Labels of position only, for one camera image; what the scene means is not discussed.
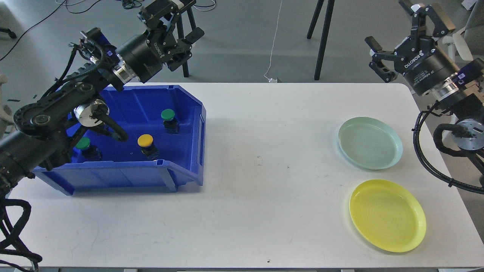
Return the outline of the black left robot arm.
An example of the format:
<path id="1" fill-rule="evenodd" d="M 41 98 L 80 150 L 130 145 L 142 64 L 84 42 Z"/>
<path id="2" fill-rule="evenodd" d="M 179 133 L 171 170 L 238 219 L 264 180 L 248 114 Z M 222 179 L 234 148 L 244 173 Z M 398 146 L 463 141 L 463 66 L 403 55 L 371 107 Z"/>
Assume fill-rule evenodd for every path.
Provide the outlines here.
<path id="1" fill-rule="evenodd" d="M 111 45 L 98 28 L 82 33 L 72 44 L 71 57 L 56 82 L 32 104 L 11 117 L 14 126 L 1 139 L 1 241 L 2 255 L 28 259 L 31 267 L 2 260 L 21 272 L 38 272 L 42 257 L 20 238 L 30 215 L 26 200 L 7 195 L 23 178 L 35 178 L 38 166 L 50 171 L 71 162 L 71 153 L 88 130 L 126 142 L 128 134 L 96 104 L 109 85 L 123 91 L 132 79 L 146 83 L 164 66 L 175 71 L 192 57 L 192 45 L 204 35 L 195 25 L 195 0 L 154 0 L 141 7 L 138 18 L 146 30 L 120 48 Z"/>

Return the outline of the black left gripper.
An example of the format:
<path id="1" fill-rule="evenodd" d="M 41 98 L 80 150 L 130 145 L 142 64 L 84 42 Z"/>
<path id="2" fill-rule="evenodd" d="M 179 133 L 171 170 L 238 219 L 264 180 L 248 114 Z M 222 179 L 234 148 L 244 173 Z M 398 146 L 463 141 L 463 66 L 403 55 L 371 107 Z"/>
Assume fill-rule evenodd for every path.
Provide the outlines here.
<path id="1" fill-rule="evenodd" d="M 133 77 L 146 83 L 163 67 L 173 72 L 188 62 L 192 57 L 192 46 L 205 34 L 195 24 L 192 13 L 195 3 L 195 0 L 154 0 L 146 7 L 141 7 L 138 18 L 148 30 L 133 36 L 116 50 L 120 63 L 125 65 Z M 184 12 L 187 12 L 192 28 L 190 33 L 185 35 L 181 30 L 178 39 L 175 39 L 173 31 L 159 29 L 162 18 L 171 18 Z"/>

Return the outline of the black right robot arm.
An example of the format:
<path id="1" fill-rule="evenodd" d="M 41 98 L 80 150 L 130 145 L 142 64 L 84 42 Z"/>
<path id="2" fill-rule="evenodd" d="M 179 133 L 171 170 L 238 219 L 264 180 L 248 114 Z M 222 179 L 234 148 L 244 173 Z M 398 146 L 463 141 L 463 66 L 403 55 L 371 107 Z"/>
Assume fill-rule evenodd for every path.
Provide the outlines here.
<path id="1" fill-rule="evenodd" d="M 369 67 L 386 83 L 401 74 L 418 95 L 432 94 L 436 101 L 420 112 L 413 128 L 413 145 L 417 158 L 433 176 L 448 186 L 480 193 L 483 187 L 465 184 L 439 172 L 424 156 L 420 146 L 423 123 L 434 110 L 455 115 L 451 124 L 439 124 L 433 133 L 437 149 L 453 157 L 466 157 L 483 172 L 483 60 L 472 57 L 462 37 L 441 7 L 413 5 L 408 0 L 399 4 L 411 17 L 410 35 L 393 51 L 384 51 L 369 36 L 372 60 Z"/>

